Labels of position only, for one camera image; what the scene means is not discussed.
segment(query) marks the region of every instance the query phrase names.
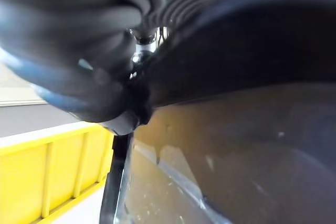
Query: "yellow plastic crate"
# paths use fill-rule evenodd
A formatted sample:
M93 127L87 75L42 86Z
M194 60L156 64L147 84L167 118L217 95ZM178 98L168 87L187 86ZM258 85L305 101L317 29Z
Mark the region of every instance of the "yellow plastic crate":
M105 183L113 135L74 123L0 138L0 223L48 223Z

